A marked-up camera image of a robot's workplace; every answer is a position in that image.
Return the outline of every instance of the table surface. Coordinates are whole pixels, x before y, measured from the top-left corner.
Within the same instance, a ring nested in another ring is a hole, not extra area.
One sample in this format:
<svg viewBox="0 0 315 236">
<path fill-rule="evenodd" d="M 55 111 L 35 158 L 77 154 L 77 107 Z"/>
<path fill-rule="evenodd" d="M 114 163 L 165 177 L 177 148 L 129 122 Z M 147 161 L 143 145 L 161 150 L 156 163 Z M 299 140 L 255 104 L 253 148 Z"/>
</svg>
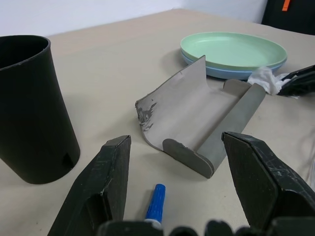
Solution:
<svg viewBox="0 0 315 236">
<path fill-rule="evenodd" d="M 142 220 L 154 185 L 163 183 L 166 233 L 186 225 L 202 235 L 211 219 L 225 220 L 234 229 L 248 224 L 227 158 L 205 179 L 149 146 L 137 121 L 135 101 L 186 66 L 180 41 L 203 31 L 248 33 L 281 44 L 288 61 L 280 72 L 315 63 L 315 36 L 181 9 L 49 37 L 81 157 L 69 174 L 45 185 L 24 182 L 0 162 L 0 235 L 47 235 L 78 174 L 107 140 L 126 134 L 132 145 L 125 219 Z M 314 104 L 312 97 L 267 95 L 243 131 L 264 140 L 308 182 L 315 156 Z"/>
</svg>

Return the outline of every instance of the blue cap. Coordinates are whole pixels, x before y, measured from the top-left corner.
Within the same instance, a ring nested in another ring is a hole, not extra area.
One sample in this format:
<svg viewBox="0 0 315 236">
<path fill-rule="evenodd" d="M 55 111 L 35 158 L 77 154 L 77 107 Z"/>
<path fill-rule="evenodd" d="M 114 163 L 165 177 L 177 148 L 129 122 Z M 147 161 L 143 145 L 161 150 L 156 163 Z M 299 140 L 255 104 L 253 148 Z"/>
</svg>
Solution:
<svg viewBox="0 0 315 236">
<path fill-rule="evenodd" d="M 146 219 L 153 219 L 162 223 L 163 205 L 165 199 L 165 186 L 157 184 L 154 190 Z"/>
</svg>

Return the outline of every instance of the blue plate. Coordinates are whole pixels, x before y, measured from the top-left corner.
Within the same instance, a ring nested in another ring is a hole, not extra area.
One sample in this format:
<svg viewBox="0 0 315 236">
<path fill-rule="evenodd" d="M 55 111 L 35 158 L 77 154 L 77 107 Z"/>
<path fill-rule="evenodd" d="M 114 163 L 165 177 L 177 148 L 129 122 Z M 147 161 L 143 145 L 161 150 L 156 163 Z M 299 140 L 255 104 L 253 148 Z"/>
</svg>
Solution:
<svg viewBox="0 0 315 236">
<path fill-rule="evenodd" d="M 187 58 L 182 53 L 183 59 L 187 64 L 192 64 L 193 61 Z M 279 65 L 276 65 L 274 67 L 271 67 L 270 69 L 275 72 L 277 71 L 281 66 L 283 66 L 285 61 Z M 252 74 L 252 71 L 238 71 L 238 70 L 223 70 L 223 69 L 216 69 L 213 67 L 206 66 L 206 73 L 209 76 L 220 78 L 220 79 L 234 79 L 234 80 L 247 80 L 248 77 Z"/>
</svg>

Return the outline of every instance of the black plastic cup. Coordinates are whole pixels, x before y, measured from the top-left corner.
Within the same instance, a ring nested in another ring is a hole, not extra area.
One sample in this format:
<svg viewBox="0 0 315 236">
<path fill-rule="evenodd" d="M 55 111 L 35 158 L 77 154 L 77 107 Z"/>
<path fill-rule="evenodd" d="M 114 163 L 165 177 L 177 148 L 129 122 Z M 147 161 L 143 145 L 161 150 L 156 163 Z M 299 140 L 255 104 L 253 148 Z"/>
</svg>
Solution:
<svg viewBox="0 0 315 236">
<path fill-rule="evenodd" d="M 26 182 L 42 184 L 67 174 L 79 156 L 50 41 L 0 37 L 0 158 Z"/>
</svg>

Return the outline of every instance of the orange tag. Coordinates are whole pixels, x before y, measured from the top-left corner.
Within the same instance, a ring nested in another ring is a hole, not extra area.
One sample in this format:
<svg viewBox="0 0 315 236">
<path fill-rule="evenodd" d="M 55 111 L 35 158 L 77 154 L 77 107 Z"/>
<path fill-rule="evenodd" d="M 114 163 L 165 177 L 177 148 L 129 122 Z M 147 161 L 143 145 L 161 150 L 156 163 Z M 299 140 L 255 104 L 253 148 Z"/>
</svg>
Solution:
<svg viewBox="0 0 315 236">
<path fill-rule="evenodd" d="M 283 4 L 282 11 L 287 11 L 291 0 L 285 0 Z"/>
</svg>

